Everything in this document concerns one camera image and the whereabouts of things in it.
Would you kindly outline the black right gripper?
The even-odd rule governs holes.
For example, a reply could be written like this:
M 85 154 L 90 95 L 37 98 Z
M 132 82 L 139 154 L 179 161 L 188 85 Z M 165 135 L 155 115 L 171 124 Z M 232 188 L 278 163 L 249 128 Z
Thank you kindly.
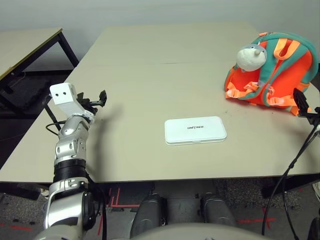
M 320 124 L 320 107 L 316 107 L 315 113 L 308 112 L 308 103 L 306 97 L 302 91 L 295 88 L 293 90 L 293 99 L 298 109 L 298 115 L 300 117 L 306 117 L 310 125 Z

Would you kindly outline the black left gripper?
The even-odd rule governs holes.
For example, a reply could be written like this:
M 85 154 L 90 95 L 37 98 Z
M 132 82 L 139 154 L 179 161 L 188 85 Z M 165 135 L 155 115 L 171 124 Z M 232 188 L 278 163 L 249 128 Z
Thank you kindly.
M 77 101 L 80 102 L 80 105 L 87 111 L 91 112 L 92 114 L 96 114 L 98 109 L 95 106 L 104 107 L 107 102 L 107 93 L 105 90 L 101 91 L 99 94 L 98 101 L 90 101 L 89 98 L 84 98 L 84 93 L 80 92 L 77 94 Z

